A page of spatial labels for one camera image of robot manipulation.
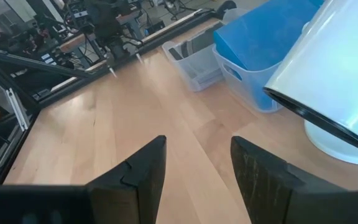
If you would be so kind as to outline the white cylindrical roll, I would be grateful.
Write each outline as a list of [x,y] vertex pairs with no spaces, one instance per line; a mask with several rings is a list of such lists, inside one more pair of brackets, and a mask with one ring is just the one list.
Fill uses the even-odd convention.
[[358,165],[358,0],[325,0],[264,92],[320,151]]

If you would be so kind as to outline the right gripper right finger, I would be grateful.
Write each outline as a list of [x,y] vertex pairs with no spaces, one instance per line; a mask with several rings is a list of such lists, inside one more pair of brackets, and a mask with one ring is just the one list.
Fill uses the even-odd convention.
[[287,224],[291,196],[345,189],[294,166],[254,143],[231,138],[231,161],[251,224]]

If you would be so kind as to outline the silver frame bracket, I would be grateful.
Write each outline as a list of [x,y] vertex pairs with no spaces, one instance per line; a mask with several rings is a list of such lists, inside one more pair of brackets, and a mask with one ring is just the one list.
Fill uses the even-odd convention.
[[21,130],[22,131],[28,130],[29,124],[30,124],[29,118],[26,114],[26,110],[23,107],[23,104],[22,104],[21,100],[19,99],[17,93],[12,88],[5,90],[5,93],[9,100],[9,103],[12,106],[12,109],[15,113],[15,116],[18,120]]

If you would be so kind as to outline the black frame knob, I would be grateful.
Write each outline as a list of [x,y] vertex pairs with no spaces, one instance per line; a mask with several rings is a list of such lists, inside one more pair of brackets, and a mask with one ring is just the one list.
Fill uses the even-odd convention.
[[226,13],[226,11],[230,9],[235,9],[237,4],[233,0],[224,1],[217,9],[216,9],[216,18],[222,19]]

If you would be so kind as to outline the black jewel case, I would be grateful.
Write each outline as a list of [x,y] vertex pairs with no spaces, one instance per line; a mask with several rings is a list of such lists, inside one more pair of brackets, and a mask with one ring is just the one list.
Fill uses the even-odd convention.
[[218,23],[215,26],[212,26],[204,32],[200,33],[197,36],[194,36],[192,39],[184,41],[180,45],[180,53],[183,58],[187,58],[190,55],[193,55],[200,50],[212,45],[214,43],[213,33],[215,30],[221,28],[223,26],[222,23]]
[[168,57],[172,61],[180,61],[183,60],[182,55],[176,50],[176,48],[172,47],[168,49]]

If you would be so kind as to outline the wooden background workbench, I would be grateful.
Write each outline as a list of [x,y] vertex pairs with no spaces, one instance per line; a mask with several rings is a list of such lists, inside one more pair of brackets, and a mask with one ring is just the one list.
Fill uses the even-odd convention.
[[[126,16],[118,16],[117,21],[122,28],[127,27],[130,30],[130,34],[137,38],[137,33],[140,32],[139,26],[135,17],[139,14],[139,11],[135,11]],[[109,51],[106,45],[103,45],[99,39],[96,38],[95,33],[76,33],[71,36],[69,40],[64,41],[59,49],[63,53],[74,53],[78,58],[84,57],[81,61],[86,61],[84,64],[95,63],[96,61],[102,61],[106,58],[106,54]]]

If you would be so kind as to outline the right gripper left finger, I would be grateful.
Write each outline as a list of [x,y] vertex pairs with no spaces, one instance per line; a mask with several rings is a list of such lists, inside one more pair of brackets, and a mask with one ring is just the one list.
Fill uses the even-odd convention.
[[166,163],[167,138],[159,135],[88,182],[96,224],[155,224]]

